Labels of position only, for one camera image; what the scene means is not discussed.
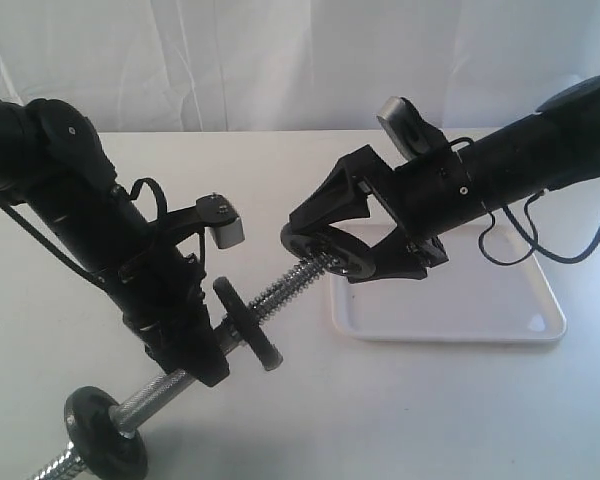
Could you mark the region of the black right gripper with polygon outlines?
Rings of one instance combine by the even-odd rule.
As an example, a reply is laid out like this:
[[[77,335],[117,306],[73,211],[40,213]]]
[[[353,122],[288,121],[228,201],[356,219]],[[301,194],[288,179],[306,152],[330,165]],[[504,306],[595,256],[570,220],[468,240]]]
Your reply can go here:
[[[336,222],[368,218],[373,196],[395,223],[371,248],[375,270],[350,284],[423,280],[448,261],[439,236],[485,214],[460,155],[437,148],[395,169],[370,145],[341,157],[322,184],[289,215],[293,233],[312,233]]]

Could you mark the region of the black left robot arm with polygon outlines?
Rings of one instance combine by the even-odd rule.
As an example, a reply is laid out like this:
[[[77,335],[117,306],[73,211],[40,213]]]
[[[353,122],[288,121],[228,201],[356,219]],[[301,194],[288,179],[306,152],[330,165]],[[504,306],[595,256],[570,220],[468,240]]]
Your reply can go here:
[[[0,100],[0,205],[18,204],[56,235],[164,371],[184,370],[207,386],[227,377],[204,302],[204,259],[178,248],[206,229],[219,247],[235,244],[228,229],[237,213],[226,198],[169,211],[155,180],[117,183],[95,128],[71,105]]]

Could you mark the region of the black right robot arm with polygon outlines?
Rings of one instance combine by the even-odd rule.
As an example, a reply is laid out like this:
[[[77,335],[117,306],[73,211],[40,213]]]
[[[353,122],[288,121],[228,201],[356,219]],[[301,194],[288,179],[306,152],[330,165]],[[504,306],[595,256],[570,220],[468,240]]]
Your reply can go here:
[[[404,163],[391,167],[370,146],[340,158],[281,232],[289,252],[325,255],[352,283],[423,279],[447,260],[443,233],[600,177],[600,75],[478,140],[448,140],[403,97],[378,120]]]

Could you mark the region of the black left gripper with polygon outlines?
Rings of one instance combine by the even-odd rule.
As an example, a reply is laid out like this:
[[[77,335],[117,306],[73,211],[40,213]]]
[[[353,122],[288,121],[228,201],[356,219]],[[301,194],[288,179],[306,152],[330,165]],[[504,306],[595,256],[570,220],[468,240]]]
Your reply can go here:
[[[177,248],[200,234],[193,222],[106,219],[94,228],[94,276],[120,309],[123,323],[167,374],[184,371],[207,387],[229,376],[215,351],[205,294],[206,272],[196,255]]]

